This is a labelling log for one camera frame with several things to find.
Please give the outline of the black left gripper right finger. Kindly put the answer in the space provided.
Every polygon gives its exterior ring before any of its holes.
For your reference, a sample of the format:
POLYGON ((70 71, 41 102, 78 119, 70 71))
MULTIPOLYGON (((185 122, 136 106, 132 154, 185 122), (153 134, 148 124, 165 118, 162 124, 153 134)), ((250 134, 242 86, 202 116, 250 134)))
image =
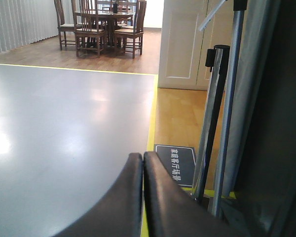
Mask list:
POLYGON ((144 153, 144 197, 151 237, 243 236, 193 201, 152 151, 144 153))

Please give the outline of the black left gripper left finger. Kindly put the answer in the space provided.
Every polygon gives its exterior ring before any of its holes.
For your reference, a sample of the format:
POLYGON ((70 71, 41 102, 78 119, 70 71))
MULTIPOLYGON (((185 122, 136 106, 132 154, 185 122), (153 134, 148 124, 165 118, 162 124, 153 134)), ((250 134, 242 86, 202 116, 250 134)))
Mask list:
POLYGON ((139 237, 143 210, 143 158, 130 153, 116 181, 84 215, 57 237, 139 237))

